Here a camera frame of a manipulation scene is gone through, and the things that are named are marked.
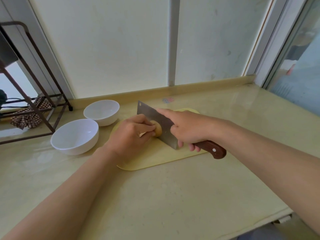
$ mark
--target person's left hand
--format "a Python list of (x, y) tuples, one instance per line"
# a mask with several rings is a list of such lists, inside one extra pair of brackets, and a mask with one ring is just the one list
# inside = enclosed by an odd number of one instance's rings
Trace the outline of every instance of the person's left hand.
[(155, 128), (144, 114), (137, 114), (122, 121), (103, 147), (123, 159), (130, 158), (155, 136)]

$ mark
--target checkered cloth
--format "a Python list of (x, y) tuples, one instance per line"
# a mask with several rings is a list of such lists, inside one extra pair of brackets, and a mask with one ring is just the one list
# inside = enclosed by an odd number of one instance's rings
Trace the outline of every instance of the checkered cloth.
[[(35, 101), (33, 102), (36, 106), (38, 105), (38, 103), (40, 102), (41, 98), (43, 95), (39, 95)], [(16, 113), (21, 113), (21, 112), (28, 112), (28, 111), (33, 111), (33, 109), (30, 107), (30, 105), (28, 104), (29, 108), (25, 108), (22, 109), (20, 111), (17, 111), (13, 114)], [(39, 109), (46, 109), (46, 108), (51, 108), (51, 104), (45, 99), (40, 106), (38, 107)], [(19, 129), (22, 129), (27, 127), (27, 128), (35, 128), (37, 127), (40, 123), (42, 122), (42, 120), (40, 119), (39, 115), (37, 115), (36, 113), (30, 113), (30, 114), (26, 114), (26, 115), (21, 115), (21, 116), (17, 116), (17, 117), (12, 117), (11, 118), (11, 125), (14, 125), (15, 127), (18, 127)]]

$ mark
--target brown wooden handle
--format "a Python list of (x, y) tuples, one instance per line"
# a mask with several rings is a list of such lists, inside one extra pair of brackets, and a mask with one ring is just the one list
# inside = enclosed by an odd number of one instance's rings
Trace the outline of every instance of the brown wooden handle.
[(215, 159), (224, 158), (227, 154), (226, 149), (210, 140), (200, 141), (194, 143), (194, 145), (200, 149), (210, 152)]

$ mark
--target sticker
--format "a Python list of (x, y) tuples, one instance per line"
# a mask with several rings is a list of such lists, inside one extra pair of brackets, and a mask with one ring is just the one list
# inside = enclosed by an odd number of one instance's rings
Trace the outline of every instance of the sticker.
[(170, 104), (174, 101), (174, 98), (172, 97), (166, 97), (164, 99), (162, 99), (162, 101), (165, 103), (165, 104)]

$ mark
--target bowl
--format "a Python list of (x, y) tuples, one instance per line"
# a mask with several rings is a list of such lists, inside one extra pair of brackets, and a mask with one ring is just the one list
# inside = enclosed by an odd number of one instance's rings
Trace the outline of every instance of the bowl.
[(88, 105), (83, 115), (90, 120), (94, 120), (99, 126), (111, 125), (118, 119), (120, 105), (113, 100), (100, 100)]
[(67, 155), (79, 155), (89, 151), (97, 143), (99, 126), (96, 121), (81, 119), (71, 121), (57, 129), (51, 137), (51, 145)]

